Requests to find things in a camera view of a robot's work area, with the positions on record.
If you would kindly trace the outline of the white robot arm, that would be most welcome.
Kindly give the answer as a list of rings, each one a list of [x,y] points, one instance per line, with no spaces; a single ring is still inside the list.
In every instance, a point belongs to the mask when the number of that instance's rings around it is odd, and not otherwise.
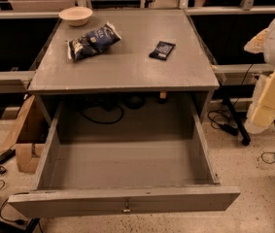
[[[264,61],[275,68],[275,18],[244,47],[251,53],[263,53]],[[266,130],[275,120],[275,71],[261,75],[256,83],[253,102],[247,112],[245,128],[252,134]]]

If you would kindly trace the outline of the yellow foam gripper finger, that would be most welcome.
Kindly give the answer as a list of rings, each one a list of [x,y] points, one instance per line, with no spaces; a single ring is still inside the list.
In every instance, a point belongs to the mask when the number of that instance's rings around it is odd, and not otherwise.
[[[268,29],[261,30],[255,37],[253,37],[245,46],[244,51],[249,53],[263,53],[267,50],[265,39]]]
[[[266,130],[275,120],[275,71],[268,77],[261,75],[256,83],[249,106],[245,129],[252,134]]]

